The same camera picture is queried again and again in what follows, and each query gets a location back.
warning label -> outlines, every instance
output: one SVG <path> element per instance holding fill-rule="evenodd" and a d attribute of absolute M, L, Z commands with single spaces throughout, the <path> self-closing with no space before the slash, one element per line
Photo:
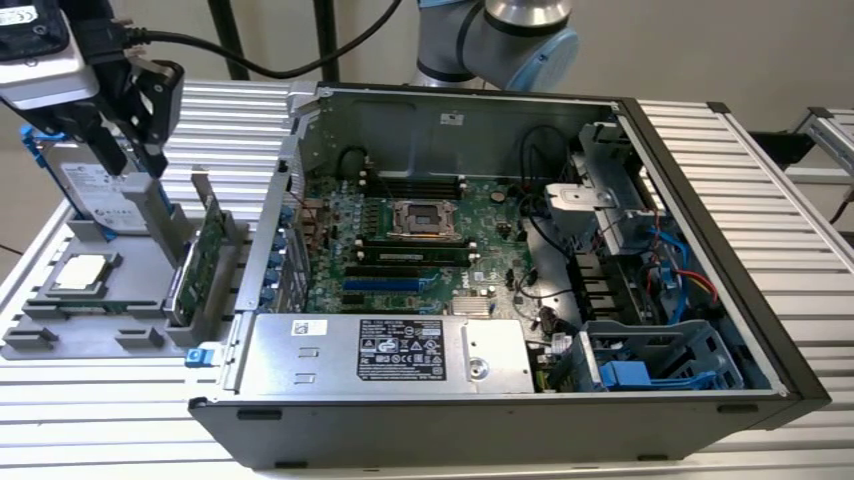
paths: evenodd
<path fill-rule="evenodd" d="M 359 378 L 447 380 L 440 320 L 361 320 Z"/>

sticker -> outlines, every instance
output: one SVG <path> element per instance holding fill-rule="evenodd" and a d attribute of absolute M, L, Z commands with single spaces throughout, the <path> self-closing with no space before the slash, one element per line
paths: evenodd
<path fill-rule="evenodd" d="M 363 381 L 443 381 L 442 320 L 361 320 L 359 362 Z"/>
<path fill-rule="evenodd" d="M 64 163 L 61 168 L 92 219 L 117 233 L 147 232 L 136 204 L 121 195 L 124 178 L 113 177 L 92 163 Z"/>
<path fill-rule="evenodd" d="M 451 125 L 454 127 L 462 127 L 466 115 L 459 113 L 443 113 L 439 117 L 439 123 L 442 125 Z"/>
<path fill-rule="evenodd" d="M 325 335 L 325 320 L 293 320 L 291 336 L 308 337 L 312 335 Z"/>
<path fill-rule="evenodd" d="M 415 253 L 380 253 L 380 260 L 423 260 L 424 256 Z"/>
<path fill-rule="evenodd" d="M 39 12 L 32 5 L 0 8 L 0 27 L 32 23 L 39 18 Z"/>

cpu socket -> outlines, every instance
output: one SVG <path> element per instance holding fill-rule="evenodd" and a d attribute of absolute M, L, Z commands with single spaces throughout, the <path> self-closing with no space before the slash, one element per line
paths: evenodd
<path fill-rule="evenodd" d="M 399 201 L 392 203 L 394 226 L 389 237 L 412 240 L 459 240 L 454 231 L 454 211 L 451 202 Z"/>

white wall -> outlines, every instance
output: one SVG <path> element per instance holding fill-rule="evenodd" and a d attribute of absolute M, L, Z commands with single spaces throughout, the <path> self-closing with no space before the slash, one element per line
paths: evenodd
<path fill-rule="evenodd" d="M 137 26 L 216 40 L 204 0 L 112 0 Z M 247 56 L 285 69 L 316 58 L 309 0 L 232 0 Z M 339 44 L 389 0 L 336 0 Z M 575 0 L 578 62 L 558 91 L 726 102 L 748 128 L 788 127 L 808 105 L 854 105 L 854 0 Z M 341 59 L 344 81 L 410 79 L 418 41 L 415 0 Z M 184 46 L 152 45 L 151 58 L 188 77 L 224 80 L 224 62 Z M 307 78 L 317 79 L 313 72 Z M 0 148 L 19 148 L 20 121 L 0 113 Z M 835 192 L 816 203 L 835 204 Z M 854 229 L 850 218 L 846 228 Z"/>

circuit board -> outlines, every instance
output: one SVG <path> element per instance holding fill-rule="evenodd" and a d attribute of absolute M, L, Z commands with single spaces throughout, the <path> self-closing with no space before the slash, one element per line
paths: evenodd
<path fill-rule="evenodd" d="M 177 291 L 173 295 L 169 294 L 169 299 L 175 299 L 175 316 L 181 325 L 189 325 L 199 306 L 207 302 L 224 239 L 223 211 L 219 208 L 216 199 L 209 197 L 204 220 L 196 233 L 184 267 L 179 271 Z"/>
<path fill-rule="evenodd" d="M 418 292 L 356 292 L 360 302 L 351 302 L 351 291 L 344 290 L 348 281 L 347 267 L 359 266 L 355 256 L 357 239 L 381 241 L 394 228 L 395 204 L 418 198 L 365 198 L 356 185 L 331 177 L 309 179 L 307 200 L 324 199 L 329 214 L 323 215 L 320 228 L 308 239 L 312 269 L 307 312 L 367 313 L 383 312 L 440 315 L 451 311 L 452 300 L 487 297 L 490 318 L 522 318 L 534 320 L 536 301 L 519 296 L 507 286 L 507 271 L 522 279 L 531 268 L 531 256 L 524 238 L 518 238 L 516 201 L 506 195 L 507 186 L 492 180 L 468 180 L 466 194 L 459 200 L 446 200 L 452 205 L 454 233 L 466 242 L 476 243 L 476 255 L 470 266 L 432 266 L 419 268 Z M 491 195 L 500 193 L 502 202 Z M 511 231 L 499 233 L 499 224 Z M 335 232 L 323 239 L 321 232 Z M 436 248 L 424 249 L 419 259 Z M 411 266 L 406 256 L 398 257 L 402 265 Z"/>

